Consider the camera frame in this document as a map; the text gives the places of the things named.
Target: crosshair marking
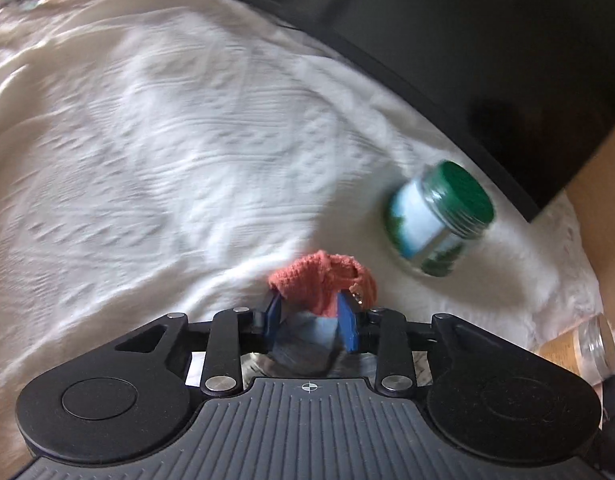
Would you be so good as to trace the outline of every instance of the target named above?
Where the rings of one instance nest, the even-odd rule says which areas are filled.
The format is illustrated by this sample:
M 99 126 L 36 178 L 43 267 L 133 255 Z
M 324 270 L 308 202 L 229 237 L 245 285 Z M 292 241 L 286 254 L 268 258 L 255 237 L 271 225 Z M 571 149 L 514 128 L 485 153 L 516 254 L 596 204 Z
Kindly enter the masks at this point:
M 321 386 L 316 386 L 315 383 L 305 383 L 301 385 L 301 389 L 305 390 L 307 393 L 312 393 L 313 391 L 315 391 L 317 388 L 320 388 Z

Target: small bottle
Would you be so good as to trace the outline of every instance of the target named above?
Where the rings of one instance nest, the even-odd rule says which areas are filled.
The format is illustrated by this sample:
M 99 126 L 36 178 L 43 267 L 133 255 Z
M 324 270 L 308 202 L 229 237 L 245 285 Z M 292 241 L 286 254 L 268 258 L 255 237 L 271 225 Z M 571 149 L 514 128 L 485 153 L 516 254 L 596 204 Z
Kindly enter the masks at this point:
M 476 179 L 443 160 L 392 196 L 385 228 L 400 256 L 415 270 L 441 277 L 452 272 L 494 216 L 492 201 Z
M 584 378 L 592 386 L 615 375 L 614 338 L 603 314 L 548 341 L 537 354 Z

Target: jar label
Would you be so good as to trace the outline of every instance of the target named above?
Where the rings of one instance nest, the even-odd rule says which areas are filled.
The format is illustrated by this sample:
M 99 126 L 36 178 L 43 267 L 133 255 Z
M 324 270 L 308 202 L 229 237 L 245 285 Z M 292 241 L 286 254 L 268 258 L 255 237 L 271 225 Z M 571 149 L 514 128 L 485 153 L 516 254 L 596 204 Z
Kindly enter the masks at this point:
M 394 194 L 385 210 L 384 221 L 392 245 L 406 260 L 425 251 L 445 227 L 428 207 L 414 180 Z
M 580 376 L 581 371 L 579 369 L 577 359 L 577 353 L 580 354 L 580 350 L 577 352 L 577 341 L 574 336 L 576 330 L 577 329 L 570 330 L 569 332 L 561 334 L 556 339 L 548 341 L 541 348 L 539 348 L 537 354 L 539 354 L 543 359 L 547 359 L 555 365 L 559 365 L 560 367 Z
M 449 230 L 430 243 L 428 251 L 422 251 L 417 266 L 429 276 L 447 276 L 465 252 L 466 241 Z

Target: fuzzy white fabric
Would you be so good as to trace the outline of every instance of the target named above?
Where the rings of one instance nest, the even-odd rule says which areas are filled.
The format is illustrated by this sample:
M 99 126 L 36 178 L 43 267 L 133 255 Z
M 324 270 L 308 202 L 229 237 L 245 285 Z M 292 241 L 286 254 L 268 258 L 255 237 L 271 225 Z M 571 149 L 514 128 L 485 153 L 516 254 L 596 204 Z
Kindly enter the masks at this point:
M 442 158 L 498 218 L 424 280 L 380 205 Z M 415 110 L 242 4 L 0 14 L 0 480 L 28 459 L 14 402 L 34 376 L 167 312 L 254 303 L 320 248 L 368 266 L 409 319 L 452 312 L 526 347 L 602 308 L 565 196 L 527 224 Z

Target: wooden surface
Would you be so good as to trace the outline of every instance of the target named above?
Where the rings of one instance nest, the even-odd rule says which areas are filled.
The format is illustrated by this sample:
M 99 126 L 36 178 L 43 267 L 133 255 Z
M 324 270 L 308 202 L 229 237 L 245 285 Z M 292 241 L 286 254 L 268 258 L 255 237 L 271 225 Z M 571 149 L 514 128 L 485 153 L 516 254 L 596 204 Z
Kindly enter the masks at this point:
M 599 279 L 605 313 L 615 327 L 615 130 L 567 187 L 567 195 Z

